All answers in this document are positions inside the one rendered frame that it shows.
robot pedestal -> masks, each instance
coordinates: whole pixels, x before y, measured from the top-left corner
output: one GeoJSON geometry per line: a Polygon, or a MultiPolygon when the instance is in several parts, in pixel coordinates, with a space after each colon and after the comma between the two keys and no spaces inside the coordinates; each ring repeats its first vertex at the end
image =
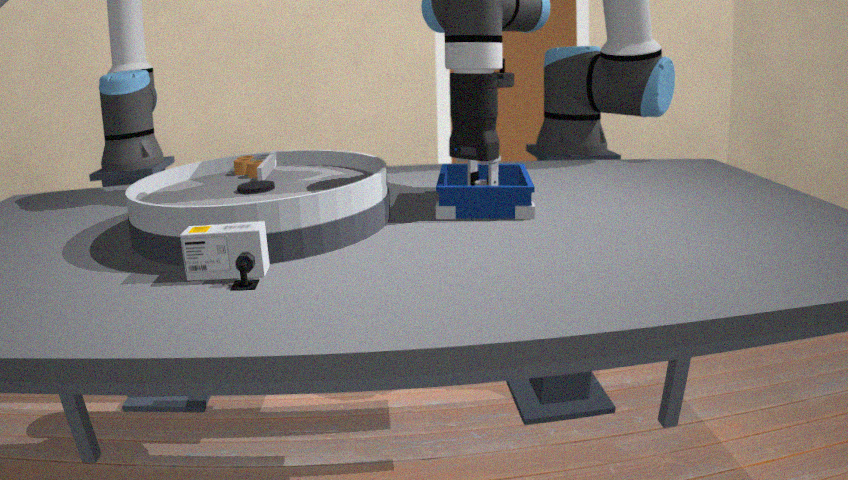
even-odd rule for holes
{"type": "MultiPolygon", "coordinates": [[[[521,163],[499,167],[499,185],[469,185],[468,165],[442,165],[436,192],[437,220],[529,220],[535,216],[533,181],[521,163]]],[[[487,180],[488,166],[480,165],[479,178],[487,180]]]]}

black disc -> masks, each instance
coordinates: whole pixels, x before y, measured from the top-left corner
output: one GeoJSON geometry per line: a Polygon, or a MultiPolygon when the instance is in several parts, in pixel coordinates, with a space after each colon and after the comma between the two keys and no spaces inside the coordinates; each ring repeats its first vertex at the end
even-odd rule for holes
{"type": "Polygon", "coordinates": [[[236,191],[244,195],[253,193],[265,193],[274,189],[274,182],[271,180],[251,180],[247,183],[242,183],[236,191]]]}

round tray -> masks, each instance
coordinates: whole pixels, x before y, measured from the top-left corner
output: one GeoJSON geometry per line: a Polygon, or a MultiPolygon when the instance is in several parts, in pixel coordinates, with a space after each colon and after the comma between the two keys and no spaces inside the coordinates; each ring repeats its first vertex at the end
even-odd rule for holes
{"type": "MultiPolygon", "coordinates": [[[[274,152],[274,189],[241,194],[238,156],[174,167],[126,190],[133,248],[181,263],[180,234],[192,225],[264,221],[272,262],[342,248],[379,231],[388,219],[386,164],[370,155],[274,152]]],[[[265,156],[267,153],[255,154],[265,156]]]]}

beige wall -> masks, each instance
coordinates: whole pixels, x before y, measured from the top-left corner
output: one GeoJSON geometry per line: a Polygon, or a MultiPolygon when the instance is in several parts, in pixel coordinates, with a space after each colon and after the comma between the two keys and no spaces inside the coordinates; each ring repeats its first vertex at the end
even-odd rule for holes
{"type": "MultiPolygon", "coordinates": [[[[604,115],[624,158],[714,158],[848,207],[845,2],[651,2],[677,85],[659,119],[604,115]]],[[[591,42],[606,34],[590,3],[591,42]]]]}
{"type": "MultiPolygon", "coordinates": [[[[436,161],[433,33],[408,0],[144,2],[156,135],[177,164],[339,149],[436,161]]],[[[106,2],[0,8],[0,197],[99,186],[106,2]]]]}

white box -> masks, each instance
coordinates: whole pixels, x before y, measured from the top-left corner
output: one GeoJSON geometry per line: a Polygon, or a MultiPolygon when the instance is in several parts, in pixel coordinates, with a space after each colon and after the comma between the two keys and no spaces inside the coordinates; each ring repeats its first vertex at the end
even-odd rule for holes
{"type": "Polygon", "coordinates": [[[236,259],[250,253],[255,265],[247,272],[251,279],[264,277],[271,264],[265,222],[192,225],[180,234],[186,279],[239,279],[236,259]]]}

